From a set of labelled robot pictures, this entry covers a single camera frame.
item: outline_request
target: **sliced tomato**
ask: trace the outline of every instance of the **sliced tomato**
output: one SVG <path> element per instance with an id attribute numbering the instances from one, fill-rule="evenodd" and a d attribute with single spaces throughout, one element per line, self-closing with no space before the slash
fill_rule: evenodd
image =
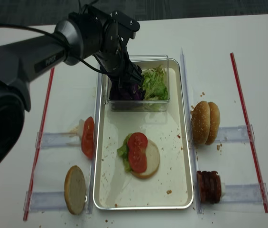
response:
<path id="1" fill-rule="evenodd" d="M 129 165 L 134 172 L 142 173 L 147 170 L 147 156 L 145 150 L 148 146 L 148 138 L 145 134 L 133 133 L 128 140 Z"/>
<path id="2" fill-rule="evenodd" d="M 147 170 L 147 156 L 145 152 L 136 148 L 129 151 L 129 165 L 136 173 L 142 173 Z"/>
<path id="3" fill-rule="evenodd" d="M 93 154 L 93 136 L 94 136 L 94 120 L 92 117 L 88 117 L 84 122 L 83 134 L 81 139 L 82 152 L 92 159 Z"/>
<path id="4" fill-rule="evenodd" d="M 145 134 L 136 132 L 133 133 L 128 141 L 128 147 L 129 150 L 138 150 L 145 152 L 145 149 L 148 146 L 148 138 L 145 136 Z"/>

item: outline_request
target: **metal tray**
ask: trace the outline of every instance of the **metal tray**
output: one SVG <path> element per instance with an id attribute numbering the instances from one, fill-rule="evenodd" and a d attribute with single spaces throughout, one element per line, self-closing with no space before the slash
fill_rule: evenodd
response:
<path id="1" fill-rule="evenodd" d="M 135 64 L 142 69 L 159 65 L 156 60 Z M 93 188 L 96 207 L 104 210 L 187 208 L 194 194 L 179 64 L 169 59 L 171 89 L 166 112 L 112 111 L 105 103 L 107 82 L 107 76 L 99 75 Z M 159 169 L 146 180 L 126 173 L 117 156 L 116 150 L 125 136 L 133 132 L 144 133 L 160 150 Z"/>

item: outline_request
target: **lettuce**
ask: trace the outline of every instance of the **lettuce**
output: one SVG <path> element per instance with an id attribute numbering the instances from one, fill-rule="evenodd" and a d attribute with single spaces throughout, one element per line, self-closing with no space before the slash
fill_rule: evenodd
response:
<path id="1" fill-rule="evenodd" d="M 123 145 L 117 149 L 118 156 L 123 159 L 123 165 L 124 165 L 125 172 L 131 171 L 131 168 L 129 165 L 129 148 L 128 148 L 128 140 L 129 140 L 131 135 L 132 135 L 131 133 L 128 134 L 123 141 Z"/>
<path id="2" fill-rule="evenodd" d="M 144 82 L 142 89 L 145 91 L 144 100 L 160 101 L 168 99 L 166 87 L 166 71 L 162 66 L 142 72 Z"/>

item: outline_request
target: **red line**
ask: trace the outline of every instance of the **red line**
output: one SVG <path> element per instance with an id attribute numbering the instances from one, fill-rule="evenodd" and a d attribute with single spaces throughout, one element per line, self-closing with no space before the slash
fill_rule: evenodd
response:
<path id="1" fill-rule="evenodd" d="M 244 98 L 243 98 L 243 93 L 242 93 L 242 89 L 241 89 L 241 85 L 240 85 L 240 80 L 239 80 L 237 67 L 236 67 L 235 57 L 234 57 L 233 53 L 230 53 L 230 56 L 231 56 L 231 61 L 232 61 L 232 65 L 233 65 L 235 80 L 236 80 L 236 84 L 237 84 L 237 88 L 238 88 L 238 92 L 239 92 L 239 97 L 240 97 L 241 107 L 242 107 L 242 111 L 243 111 L 243 116 L 244 116 L 244 120 L 246 122 L 246 126 L 247 126 L 248 133 L 249 133 L 250 146 L 251 146 L 252 155 L 253 155 L 253 159 L 254 159 L 254 164 L 255 164 L 255 168 L 256 168 L 257 179 L 258 179 L 258 183 L 262 185 L 263 181 L 262 181 L 262 176 L 261 176 L 261 172 L 260 172 L 260 166 L 259 166 L 259 162 L 258 162 L 258 159 L 257 159 L 255 144 L 251 140 L 252 136 L 251 136 L 250 121 L 249 121 L 249 118 L 248 118 L 248 112 L 247 112 L 247 109 L 246 109 L 246 105 L 244 103 Z M 265 213 L 268 213 L 268 199 L 267 199 L 267 196 L 266 196 L 263 188 L 261 188 L 261 194 L 262 194 L 262 199 L 264 201 L 263 207 L 264 207 Z"/>
<path id="2" fill-rule="evenodd" d="M 40 137 L 42 137 L 42 133 L 43 133 L 44 123 L 45 123 L 45 118 L 46 118 L 46 112 L 47 112 L 47 106 L 48 106 L 48 100 L 49 100 L 50 90 L 51 90 L 52 82 L 53 82 L 53 78 L 54 78 L 54 71 L 55 71 L 54 68 L 52 68 L 51 71 L 50 71 L 50 76 L 49 76 L 49 81 L 48 81 L 48 86 L 47 86 L 47 93 L 46 93 L 46 97 L 45 97 L 43 114 L 42 114 L 42 119 L 41 119 L 40 130 L 39 130 Z M 31 171 L 30 183 L 29 183 L 29 188 L 28 188 L 28 198 L 27 198 L 28 202 L 27 202 L 27 206 L 26 206 L 25 211 L 24 211 L 23 221 L 27 221 L 27 219 L 28 219 L 28 209 L 29 209 L 29 205 L 30 205 L 30 197 L 31 197 L 31 193 L 33 191 L 33 185 L 34 185 L 34 171 L 35 171 L 35 167 L 36 167 L 36 164 L 37 164 L 39 151 L 40 151 L 39 145 L 40 145 L 40 141 L 38 141 L 38 145 L 37 145 L 36 152 L 35 152 L 33 169 Z"/>

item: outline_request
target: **gray floor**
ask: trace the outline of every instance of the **gray floor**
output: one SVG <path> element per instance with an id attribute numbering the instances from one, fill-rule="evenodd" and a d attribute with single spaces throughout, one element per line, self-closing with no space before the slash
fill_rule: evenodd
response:
<path id="1" fill-rule="evenodd" d="M 268 13 L 268 0 L 99 0 L 95 6 L 107 13 L 122 10 L 136 20 Z M 0 0 L 0 22 L 6 23 L 56 24 L 72 11 L 78 11 L 77 0 Z"/>

